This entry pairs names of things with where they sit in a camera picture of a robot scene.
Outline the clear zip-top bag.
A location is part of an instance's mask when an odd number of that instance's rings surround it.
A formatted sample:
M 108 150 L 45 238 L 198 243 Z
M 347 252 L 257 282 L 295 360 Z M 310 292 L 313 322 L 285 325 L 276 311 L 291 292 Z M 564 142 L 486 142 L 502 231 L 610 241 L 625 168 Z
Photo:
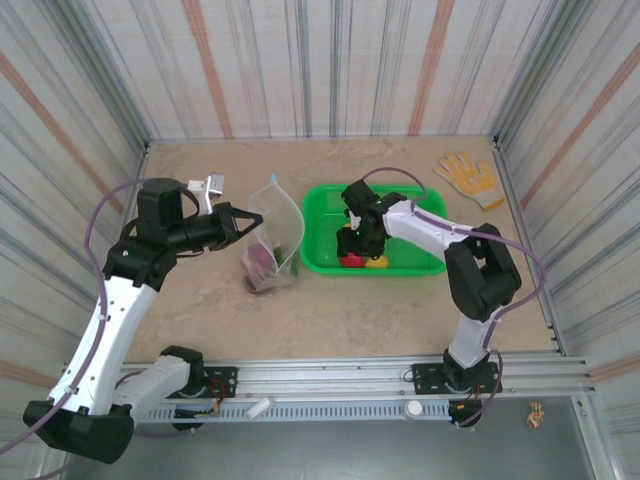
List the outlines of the clear zip-top bag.
M 243 269 L 244 285 L 253 295 L 265 295 L 295 283 L 297 279 L 290 275 L 290 266 L 294 260 L 299 261 L 305 223 L 302 213 L 280 186 L 276 175 L 271 174 L 270 183 L 254 193 L 248 202 L 249 210 L 263 216 L 263 224 L 247 237 L 241 266 Z M 267 248 L 273 257 L 270 269 L 262 268 L 249 260 L 248 247 L 259 243 Z M 283 250 L 284 263 L 276 264 L 273 250 L 280 247 Z

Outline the green plastic tray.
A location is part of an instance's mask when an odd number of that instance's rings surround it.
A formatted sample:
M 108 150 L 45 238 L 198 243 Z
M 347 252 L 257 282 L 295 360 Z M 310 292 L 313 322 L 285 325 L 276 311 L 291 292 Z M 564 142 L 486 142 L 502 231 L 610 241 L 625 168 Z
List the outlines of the green plastic tray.
M 385 245 L 389 260 L 386 268 L 347 268 L 337 256 L 337 231 L 349 222 L 346 204 L 341 198 L 344 184 L 323 184 L 304 196 L 301 212 L 305 234 L 299 253 L 311 271 L 328 276 L 419 277 L 436 276 L 445 271 L 445 264 L 433 255 L 400 239 L 390 239 Z

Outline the yellow white work glove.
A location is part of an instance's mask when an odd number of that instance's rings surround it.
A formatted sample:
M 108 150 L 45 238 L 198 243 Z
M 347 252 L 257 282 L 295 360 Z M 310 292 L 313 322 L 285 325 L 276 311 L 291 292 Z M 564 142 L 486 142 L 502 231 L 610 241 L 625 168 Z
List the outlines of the yellow white work glove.
M 433 171 L 485 211 L 505 201 L 498 179 L 486 161 L 474 162 L 464 152 L 450 152 L 437 160 Z

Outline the white plastic cylinder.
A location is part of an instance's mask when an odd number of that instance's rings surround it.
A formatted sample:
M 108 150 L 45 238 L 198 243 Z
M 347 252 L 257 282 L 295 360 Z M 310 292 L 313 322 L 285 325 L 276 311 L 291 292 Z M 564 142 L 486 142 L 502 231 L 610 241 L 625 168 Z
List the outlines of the white plastic cylinder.
M 258 400 L 246 411 L 246 418 L 250 421 L 256 420 L 273 407 L 273 400 L 270 397 L 264 397 Z

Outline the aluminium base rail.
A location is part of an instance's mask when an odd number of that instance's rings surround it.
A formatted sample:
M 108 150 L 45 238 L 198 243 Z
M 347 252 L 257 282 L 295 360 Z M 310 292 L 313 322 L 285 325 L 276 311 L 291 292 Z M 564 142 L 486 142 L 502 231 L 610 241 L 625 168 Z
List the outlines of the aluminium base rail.
M 233 366 L 239 369 L 234 398 L 223 401 L 256 401 L 270 397 L 276 402 L 329 400 L 390 400 L 405 397 L 462 398 L 468 394 L 417 395 L 412 383 L 411 366 L 442 363 L 437 356 L 366 357 L 352 359 L 300 361 L 209 362 L 205 367 Z M 499 379 L 507 396 L 579 396 L 595 391 L 584 360 L 559 355 L 513 354 L 491 356 L 499 368 Z M 181 375 L 169 364 L 130 365 L 116 375 L 118 386 L 107 395 L 108 401 L 147 398 L 153 405 L 162 402 L 204 403 L 207 398 L 169 399 L 183 392 Z

